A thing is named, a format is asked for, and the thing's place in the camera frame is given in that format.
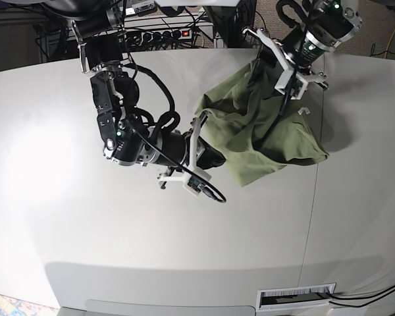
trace white table surface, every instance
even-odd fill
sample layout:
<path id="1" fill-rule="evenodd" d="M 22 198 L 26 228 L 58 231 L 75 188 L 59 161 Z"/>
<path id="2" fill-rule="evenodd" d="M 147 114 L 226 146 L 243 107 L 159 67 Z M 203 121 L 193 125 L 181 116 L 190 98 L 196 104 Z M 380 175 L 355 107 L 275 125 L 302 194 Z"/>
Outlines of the white table surface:
<path id="1" fill-rule="evenodd" d="M 168 86 L 185 130 L 203 93 L 254 56 L 134 57 Z M 0 73 L 0 293 L 80 309 L 220 306 L 254 305 L 264 288 L 394 283 L 395 62 L 330 55 L 327 74 L 331 89 L 314 86 L 305 105 L 330 159 L 245 188 L 226 167 L 210 170 L 222 205 L 176 184 L 160 190 L 154 166 L 104 160 L 78 61 Z M 155 117 L 168 108 L 150 79 L 137 81 L 140 107 Z"/>

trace green cloth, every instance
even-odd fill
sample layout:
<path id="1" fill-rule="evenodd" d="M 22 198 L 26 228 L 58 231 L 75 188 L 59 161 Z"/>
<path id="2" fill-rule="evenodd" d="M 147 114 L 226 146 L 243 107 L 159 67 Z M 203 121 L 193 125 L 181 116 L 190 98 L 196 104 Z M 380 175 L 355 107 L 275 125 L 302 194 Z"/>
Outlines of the green cloth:
<path id="1" fill-rule="evenodd" d="M 298 114 L 299 101 L 289 103 L 264 138 L 278 115 L 282 95 L 275 93 L 265 71 L 249 84 L 254 64 L 208 91 L 196 111 L 197 116 L 203 111 L 209 115 L 204 129 L 241 186 L 287 165 L 314 165 L 329 156 L 315 139 L 306 114 Z"/>

